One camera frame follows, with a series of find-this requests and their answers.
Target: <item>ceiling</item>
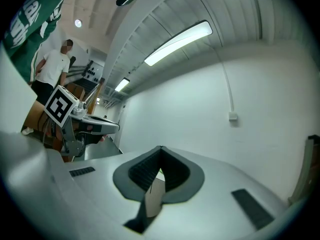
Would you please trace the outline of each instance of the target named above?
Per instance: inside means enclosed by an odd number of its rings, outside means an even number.
[[[109,53],[119,25],[135,2],[118,7],[116,0],[64,0],[58,25],[94,50]],[[82,27],[75,20],[82,20]]]
[[[172,36],[202,20],[210,23],[213,34],[173,52],[154,66],[144,63]],[[138,0],[110,46],[103,72],[109,87],[105,95],[110,98],[110,90],[124,77],[130,83],[123,92],[130,94],[154,75],[212,48],[257,40],[272,44],[276,39],[296,39],[311,53],[316,51],[308,27],[289,0]]]
[[[75,19],[81,19],[83,27],[75,27]],[[210,36],[186,45],[154,66],[144,63],[172,36],[203,20],[211,25]],[[212,48],[296,39],[311,54],[317,51],[305,21],[290,0],[136,0],[123,7],[117,7],[116,0],[64,0],[59,25],[107,56],[103,96],[109,106],[121,102],[156,74]],[[124,77],[130,83],[121,93],[115,92]]]

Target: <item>black recessed slot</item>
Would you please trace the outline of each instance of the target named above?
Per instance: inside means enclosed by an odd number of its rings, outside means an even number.
[[[94,125],[93,125],[93,128],[92,128],[92,131],[93,131],[94,133],[101,133],[101,129],[102,129],[102,125],[94,124]]]
[[[257,230],[264,228],[274,220],[245,189],[239,189],[231,194]]]
[[[95,169],[93,167],[86,167],[86,168],[82,168],[82,169],[71,170],[71,171],[69,171],[69,173],[71,174],[72,177],[76,177],[76,176],[88,174],[88,173],[91,173],[94,171],[95,171]]]

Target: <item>wooden cabinet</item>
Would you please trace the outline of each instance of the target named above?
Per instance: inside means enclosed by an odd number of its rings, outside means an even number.
[[[304,158],[300,176],[292,196],[288,199],[290,205],[310,195],[319,180],[319,145],[320,137],[317,135],[310,136],[305,141]]]
[[[79,101],[81,101],[81,102],[83,101],[86,92],[85,92],[85,89],[82,86],[71,82],[66,86],[66,89],[70,93],[72,93],[76,98],[78,98]]]

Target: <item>green shirt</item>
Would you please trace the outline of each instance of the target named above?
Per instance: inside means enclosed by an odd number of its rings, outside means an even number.
[[[25,81],[33,81],[41,44],[56,28],[63,0],[26,0],[4,33],[3,44]]]

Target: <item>man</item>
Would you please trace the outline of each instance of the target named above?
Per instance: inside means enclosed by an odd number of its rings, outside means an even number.
[[[37,94],[36,101],[40,102],[42,105],[46,105],[58,83],[59,78],[59,85],[65,85],[70,66],[70,59],[67,56],[67,53],[71,51],[73,45],[74,42],[72,40],[69,39],[65,41],[60,51],[50,51],[36,67],[36,78],[31,88]],[[22,131],[22,134],[28,135],[33,131],[33,129],[27,127]]]
[[[26,82],[35,80],[38,52],[61,18],[63,1],[26,0],[4,33],[4,47]]]

